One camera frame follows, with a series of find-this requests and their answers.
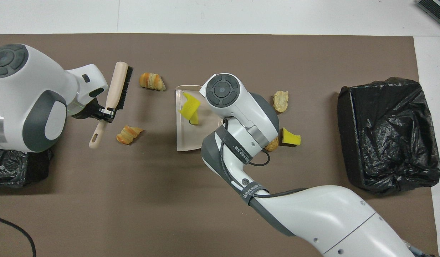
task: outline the bread piece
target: bread piece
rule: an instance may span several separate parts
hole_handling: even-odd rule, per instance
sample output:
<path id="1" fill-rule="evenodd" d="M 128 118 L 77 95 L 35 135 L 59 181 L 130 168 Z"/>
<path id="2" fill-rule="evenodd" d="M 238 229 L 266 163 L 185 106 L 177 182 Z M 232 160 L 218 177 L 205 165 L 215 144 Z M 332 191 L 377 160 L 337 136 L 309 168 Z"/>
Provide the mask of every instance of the bread piece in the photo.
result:
<path id="1" fill-rule="evenodd" d="M 277 91 L 274 94 L 274 109 L 282 113 L 287 110 L 288 107 L 288 91 Z"/>
<path id="2" fill-rule="evenodd" d="M 139 85 L 149 89 L 155 89 L 159 91 L 165 91 L 163 80 L 158 74 L 144 73 L 139 78 Z"/>
<path id="3" fill-rule="evenodd" d="M 138 127 L 130 127 L 125 125 L 120 134 L 117 134 L 116 139 L 125 145 L 129 145 L 142 131 L 143 129 Z"/>
<path id="4" fill-rule="evenodd" d="M 274 151 L 278 147 L 278 137 L 274 138 L 264 149 Z"/>

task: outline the yellow sponge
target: yellow sponge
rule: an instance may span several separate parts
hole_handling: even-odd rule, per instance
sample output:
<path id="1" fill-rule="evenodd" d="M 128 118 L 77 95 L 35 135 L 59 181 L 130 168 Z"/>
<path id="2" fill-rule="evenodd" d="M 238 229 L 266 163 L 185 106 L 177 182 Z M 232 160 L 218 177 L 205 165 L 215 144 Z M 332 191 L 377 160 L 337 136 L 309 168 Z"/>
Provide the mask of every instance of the yellow sponge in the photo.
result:
<path id="1" fill-rule="evenodd" d="M 289 143 L 291 145 L 301 145 L 301 136 L 293 135 L 284 127 L 282 129 L 282 143 Z"/>
<path id="2" fill-rule="evenodd" d="M 192 125 L 198 125 L 199 121 L 198 121 L 198 111 L 195 111 L 193 116 L 190 118 L 190 124 Z"/>
<path id="3" fill-rule="evenodd" d="M 189 93 L 183 92 L 182 94 L 187 98 L 187 101 L 185 102 L 182 109 L 179 110 L 180 114 L 184 118 L 189 120 L 191 124 L 198 124 L 197 109 L 200 106 L 201 102 Z"/>

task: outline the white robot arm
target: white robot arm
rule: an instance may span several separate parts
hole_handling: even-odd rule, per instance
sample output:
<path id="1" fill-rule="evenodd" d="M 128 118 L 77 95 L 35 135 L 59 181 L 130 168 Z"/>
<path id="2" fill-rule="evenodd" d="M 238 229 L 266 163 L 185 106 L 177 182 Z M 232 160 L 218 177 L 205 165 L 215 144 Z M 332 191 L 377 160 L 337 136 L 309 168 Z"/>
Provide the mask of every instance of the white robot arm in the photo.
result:
<path id="1" fill-rule="evenodd" d="M 0 47 L 0 149 L 46 150 L 60 137 L 67 116 L 102 116 L 96 96 L 107 89 L 93 64 L 64 70 L 30 46 Z"/>
<path id="2" fill-rule="evenodd" d="M 232 74 L 213 75 L 201 93 L 225 119 L 203 140 L 204 163 L 274 228 L 305 239 L 326 257 L 414 256 L 388 223 L 350 189 L 320 186 L 269 194 L 243 166 L 278 136 L 274 109 L 261 96 L 247 92 Z"/>

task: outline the black bristles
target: black bristles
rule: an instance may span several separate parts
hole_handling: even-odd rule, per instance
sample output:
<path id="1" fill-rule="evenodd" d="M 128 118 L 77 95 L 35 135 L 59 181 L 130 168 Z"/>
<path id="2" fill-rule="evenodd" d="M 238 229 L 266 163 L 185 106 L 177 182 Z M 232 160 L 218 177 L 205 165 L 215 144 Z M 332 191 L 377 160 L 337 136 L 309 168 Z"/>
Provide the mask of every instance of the black bristles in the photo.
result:
<path id="1" fill-rule="evenodd" d="M 125 76 L 125 81 L 123 83 L 123 89 L 122 89 L 122 94 L 120 95 L 119 104 L 117 104 L 116 107 L 116 109 L 118 110 L 123 109 L 123 105 L 125 104 L 125 97 L 127 96 L 128 85 L 132 78 L 132 73 L 133 73 L 133 67 L 129 66 L 127 69 L 127 75 Z"/>
<path id="2" fill-rule="evenodd" d="M 440 24 L 440 0 L 419 0 L 417 5 Z"/>

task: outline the black cable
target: black cable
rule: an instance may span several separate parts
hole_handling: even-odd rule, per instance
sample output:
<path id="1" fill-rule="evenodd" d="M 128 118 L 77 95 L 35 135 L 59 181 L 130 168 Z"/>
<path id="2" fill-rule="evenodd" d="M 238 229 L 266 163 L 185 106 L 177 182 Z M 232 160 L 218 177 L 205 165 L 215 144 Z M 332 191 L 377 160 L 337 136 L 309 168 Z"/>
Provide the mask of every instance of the black cable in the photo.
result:
<path id="1" fill-rule="evenodd" d="M 228 119 L 227 118 L 223 119 L 223 124 L 225 124 L 225 129 L 228 130 Z M 221 167 L 223 169 L 223 172 L 225 173 L 226 177 L 230 180 L 230 183 L 231 183 L 231 181 L 233 181 L 233 179 L 231 178 L 231 175 L 230 175 L 228 169 L 226 168 L 225 161 L 223 161 L 223 146 L 225 146 L 225 142 L 223 142 L 223 139 L 222 139 L 221 144 L 220 144 L 220 163 L 221 163 Z"/>
<path id="2" fill-rule="evenodd" d="M 296 192 L 301 192 L 303 190 L 306 190 L 307 188 L 298 188 L 298 189 L 293 189 L 293 190 L 288 190 L 285 192 L 280 192 L 280 193 L 272 193 L 272 194 L 255 194 L 254 197 L 258 197 L 258 198 L 271 198 L 271 197 L 277 197 L 277 196 L 282 196 L 282 195 L 287 195 L 287 194 L 292 194 L 292 193 L 296 193 Z"/>
<path id="3" fill-rule="evenodd" d="M 14 224 L 12 222 L 4 220 L 2 218 L 0 218 L 0 222 L 6 224 L 8 226 L 11 226 L 11 227 L 17 229 L 18 231 L 20 231 L 28 239 L 28 241 L 30 242 L 30 244 L 31 244 L 31 252 L 33 253 L 33 257 L 36 257 L 35 243 L 33 242 L 33 239 L 31 238 L 31 236 L 25 230 L 23 230 L 23 228 L 17 226 L 16 224 Z"/>
<path id="4" fill-rule="evenodd" d="M 249 162 L 248 164 L 253 165 L 253 166 L 264 166 L 264 165 L 268 164 L 269 161 L 271 160 L 271 156 L 269 156 L 269 153 L 267 152 L 267 150 L 261 149 L 261 151 L 263 153 L 266 153 L 267 161 L 265 163 L 260 163 L 260 164 L 256 164 L 256 163 L 253 163 L 253 162 Z"/>

